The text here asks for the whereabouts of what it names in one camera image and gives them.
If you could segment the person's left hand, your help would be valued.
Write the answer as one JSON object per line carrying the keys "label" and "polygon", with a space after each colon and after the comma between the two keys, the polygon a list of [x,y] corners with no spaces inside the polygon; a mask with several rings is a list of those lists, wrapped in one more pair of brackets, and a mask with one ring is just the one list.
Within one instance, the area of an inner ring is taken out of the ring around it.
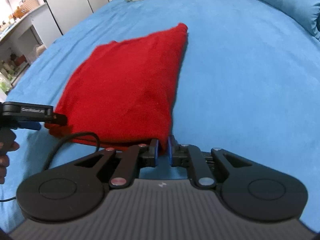
{"label": "person's left hand", "polygon": [[[14,152],[20,148],[20,145],[17,142],[13,142],[9,152]],[[0,184],[5,183],[5,177],[7,176],[7,168],[10,165],[10,160],[7,154],[0,157]]]}

